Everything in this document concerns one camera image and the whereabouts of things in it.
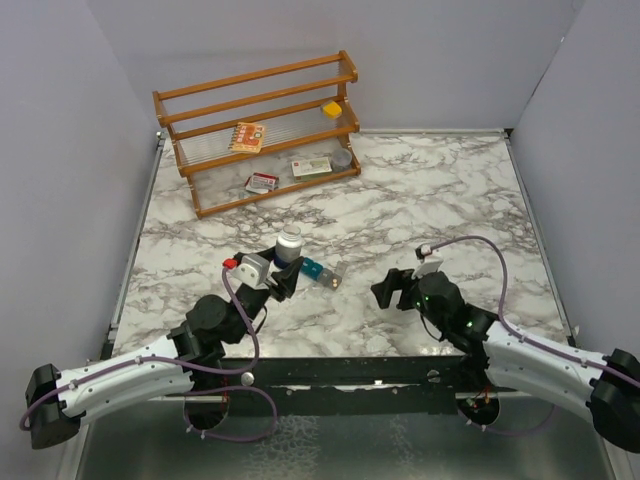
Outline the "white pill bottle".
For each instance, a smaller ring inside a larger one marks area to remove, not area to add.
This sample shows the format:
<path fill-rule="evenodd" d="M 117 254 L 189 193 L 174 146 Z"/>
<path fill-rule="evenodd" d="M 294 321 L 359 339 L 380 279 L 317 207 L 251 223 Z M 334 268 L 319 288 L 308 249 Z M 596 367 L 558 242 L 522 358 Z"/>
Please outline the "white pill bottle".
<path fill-rule="evenodd" d="M 281 269 L 286 268 L 300 256 L 302 245 L 301 229 L 296 225 L 284 226 L 275 244 L 275 265 Z"/>

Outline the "blue and grey pill organizer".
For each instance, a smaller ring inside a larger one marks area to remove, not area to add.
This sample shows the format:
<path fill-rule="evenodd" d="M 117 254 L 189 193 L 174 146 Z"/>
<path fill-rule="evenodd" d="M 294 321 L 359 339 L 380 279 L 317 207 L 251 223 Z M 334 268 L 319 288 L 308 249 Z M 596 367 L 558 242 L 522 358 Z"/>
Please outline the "blue and grey pill organizer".
<path fill-rule="evenodd" d="M 335 291 L 342 284 L 347 267 L 348 264 L 344 261 L 339 261 L 334 268 L 330 268 L 309 257 L 305 257 L 300 272 L 323 287 Z M 336 288 L 332 288 L 331 283 L 333 280 L 338 283 Z"/>

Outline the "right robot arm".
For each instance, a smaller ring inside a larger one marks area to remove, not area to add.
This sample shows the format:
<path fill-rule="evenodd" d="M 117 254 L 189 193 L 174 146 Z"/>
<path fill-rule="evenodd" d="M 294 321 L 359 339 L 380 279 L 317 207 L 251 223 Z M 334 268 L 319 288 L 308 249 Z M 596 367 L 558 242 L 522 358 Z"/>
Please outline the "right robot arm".
<path fill-rule="evenodd" d="M 590 422 L 609 443 L 638 452 L 639 361 L 631 353 L 590 352 L 529 334 L 465 301 L 439 271 L 416 276 L 391 269 L 371 291 L 382 309 L 398 293 L 397 309 L 417 311 L 468 357 L 459 367 L 467 389 L 492 384 L 535 396 Z"/>

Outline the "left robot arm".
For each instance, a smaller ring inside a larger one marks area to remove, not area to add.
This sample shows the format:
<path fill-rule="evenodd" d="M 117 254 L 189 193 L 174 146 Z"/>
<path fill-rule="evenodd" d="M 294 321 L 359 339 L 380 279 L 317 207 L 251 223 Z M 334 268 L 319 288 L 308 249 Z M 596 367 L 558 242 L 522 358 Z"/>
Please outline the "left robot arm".
<path fill-rule="evenodd" d="M 303 258 L 272 272 L 278 262 L 274 248 L 237 253 L 222 268 L 229 297 L 201 297 L 169 333 L 135 351 L 80 368 L 60 370 L 46 364 L 35 369 L 19 422 L 30 435 L 32 449 L 64 443 L 82 426 L 156 397 L 232 390 L 229 379 L 252 371 L 259 359 L 225 368 L 225 345 L 250 337 L 258 349 L 254 319 L 269 299 L 283 302 L 296 290 Z"/>

